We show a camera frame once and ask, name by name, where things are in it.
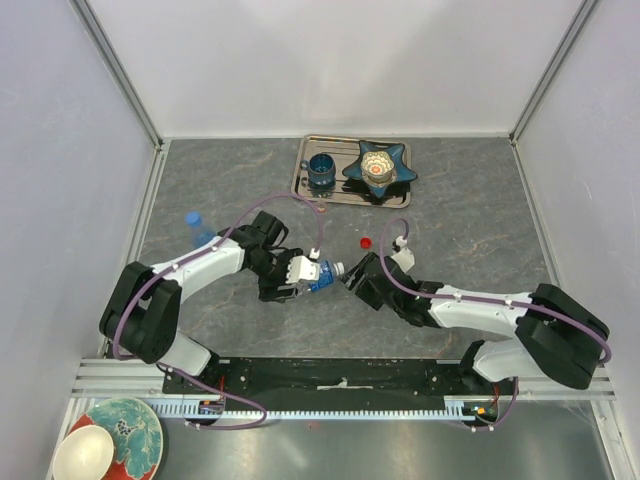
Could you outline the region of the labelled clear water bottle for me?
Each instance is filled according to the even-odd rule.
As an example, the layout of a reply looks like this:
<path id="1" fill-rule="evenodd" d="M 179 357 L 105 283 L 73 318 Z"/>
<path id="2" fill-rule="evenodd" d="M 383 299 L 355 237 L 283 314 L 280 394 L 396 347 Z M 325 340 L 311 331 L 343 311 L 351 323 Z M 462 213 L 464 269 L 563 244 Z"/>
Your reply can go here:
<path id="1" fill-rule="evenodd" d="M 328 260 L 322 260 L 319 263 L 320 265 L 319 278 L 315 282 L 312 282 L 309 285 L 309 291 L 311 293 L 316 293 L 322 289 L 325 289 L 333 285 L 340 279 L 341 276 L 338 276 L 336 272 L 336 267 L 335 267 L 336 263 L 337 262 L 333 263 Z"/>

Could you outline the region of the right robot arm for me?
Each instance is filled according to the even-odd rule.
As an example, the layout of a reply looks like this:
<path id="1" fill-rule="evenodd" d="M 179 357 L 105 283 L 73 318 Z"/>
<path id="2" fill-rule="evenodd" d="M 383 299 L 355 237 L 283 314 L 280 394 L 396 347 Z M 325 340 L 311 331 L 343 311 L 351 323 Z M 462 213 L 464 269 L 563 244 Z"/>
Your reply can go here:
<path id="1" fill-rule="evenodd" d="M 374 310 L 386 306 L 412 326 L 499 335 L 497 341 L 476 341 L 465 352 L 457 377 L 469 393 L 511 377 L 538 375 L 585 390 L 611 356 L 609 328 L 554 285 L 541 283 L 532 293 L 472 292 L 416 281 L 408 274 L 412 265 L 401 253 L 370 252 L 342 281 Z"/>

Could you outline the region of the blue bottle cap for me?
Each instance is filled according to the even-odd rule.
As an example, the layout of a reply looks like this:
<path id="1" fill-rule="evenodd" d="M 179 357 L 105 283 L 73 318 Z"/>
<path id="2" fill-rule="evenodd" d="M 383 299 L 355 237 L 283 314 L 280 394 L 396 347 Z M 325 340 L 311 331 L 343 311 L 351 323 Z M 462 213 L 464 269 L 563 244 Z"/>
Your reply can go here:
<path id="1" fill-rule="evenodd" d="M 192 228 L 198 227 L 202 224 L 202 216 L 197 211 L 188 212 L 185 215 L 185 223 Z"/>

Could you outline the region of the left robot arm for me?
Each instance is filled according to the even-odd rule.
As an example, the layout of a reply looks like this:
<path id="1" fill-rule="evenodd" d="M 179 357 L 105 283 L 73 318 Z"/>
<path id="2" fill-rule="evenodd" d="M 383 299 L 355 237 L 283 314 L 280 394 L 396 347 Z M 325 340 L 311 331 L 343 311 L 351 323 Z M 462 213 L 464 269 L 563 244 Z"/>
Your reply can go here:
<path id="1" fill-rule="evenodd" d="M 257 276 L 263 302 L 283 303 L 297 294 L 286 280 L 290 262 L 303 250 L 280 245 L 289 233 L 282 221 L 261 211 L 224 240 L 226 233 L 220 231 L 204 246 L 172 261 L 128 264 L 99 322 L 100 333 L 134 357 L 184 372 L 185 382 L 198 393 L 218 385 L 218 355 L 179 331 L 181 305 L 213 282 L 243 270 Z"/>

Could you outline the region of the blue tinted plastic bottle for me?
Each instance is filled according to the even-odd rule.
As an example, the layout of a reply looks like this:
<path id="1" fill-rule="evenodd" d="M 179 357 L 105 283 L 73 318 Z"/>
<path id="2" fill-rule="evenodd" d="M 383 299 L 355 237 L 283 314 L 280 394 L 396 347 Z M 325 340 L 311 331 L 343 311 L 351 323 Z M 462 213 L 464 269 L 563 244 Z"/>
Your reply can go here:
<path id="1" fill-rule="evenodd" d="M 216 237 L 215 230 L 204 221 L 203 216 L 202 224 L 200 226 L 192 228 L 187 225 L 187 227 L 189 229 L 191 244 L 194 249 L 201 248 Z"/>

